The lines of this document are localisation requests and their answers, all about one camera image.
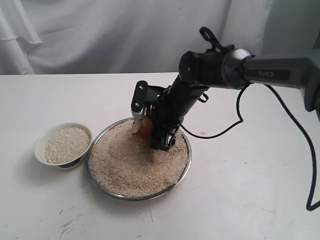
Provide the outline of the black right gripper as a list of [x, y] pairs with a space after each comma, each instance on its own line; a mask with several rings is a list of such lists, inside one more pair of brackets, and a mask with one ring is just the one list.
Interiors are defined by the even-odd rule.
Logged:
[[152, 119], [150, 148], [167, 152], [175, 145], [176, 133], [185, 116], [185, 87], [149, 86], [146, 94]]

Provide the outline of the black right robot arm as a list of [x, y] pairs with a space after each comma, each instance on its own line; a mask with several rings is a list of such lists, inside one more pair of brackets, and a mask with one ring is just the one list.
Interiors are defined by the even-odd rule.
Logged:
[[209, 88], [240, 90], [248, 84], [294, 88], [301, 91], [304, 108], [320, 111], [320, 52], [254, 56], [237, 48], [228, 52], [188, 51], [180, 59], [173, 84], [153, 103], [150, 146], [168, 151], [185, 115]]

